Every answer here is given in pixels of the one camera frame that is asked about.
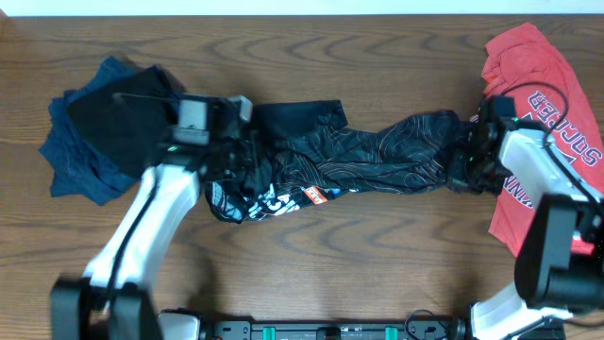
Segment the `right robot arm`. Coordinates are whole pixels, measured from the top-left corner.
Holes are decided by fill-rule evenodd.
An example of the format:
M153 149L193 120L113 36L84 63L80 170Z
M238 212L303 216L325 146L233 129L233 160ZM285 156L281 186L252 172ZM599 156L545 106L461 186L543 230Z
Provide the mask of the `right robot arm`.
M512 98L493 96L480 104L468 144L452 160L452 190L499 194L505 178L515 177L535 215L512 283L448 325L450 339L561 339L574 314L603 307L603 195L550 133L518 118Z

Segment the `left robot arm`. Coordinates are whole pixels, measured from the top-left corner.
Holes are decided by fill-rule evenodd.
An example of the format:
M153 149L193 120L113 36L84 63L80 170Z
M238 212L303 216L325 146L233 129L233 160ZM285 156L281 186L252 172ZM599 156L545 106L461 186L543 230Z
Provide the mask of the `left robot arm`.
M204 339L201 317L156 312L151 291L175 233L204 183L242 178L241 145L253 105L243 95L185 94L177 121L153 145L140 189L110 240L78 280L50 294L54 339Z

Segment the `black orange-patterned jersey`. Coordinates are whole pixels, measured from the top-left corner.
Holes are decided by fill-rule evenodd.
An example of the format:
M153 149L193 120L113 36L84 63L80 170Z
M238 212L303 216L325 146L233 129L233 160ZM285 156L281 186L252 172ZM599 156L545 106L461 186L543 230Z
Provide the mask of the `black orange-patterned jersey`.
M470 123L452 110L419 113L378 132L351 129L338 100L253 109L257 149L237 181L209 182L211 213L229 223L262 220L347 193L414 195L444 187Z

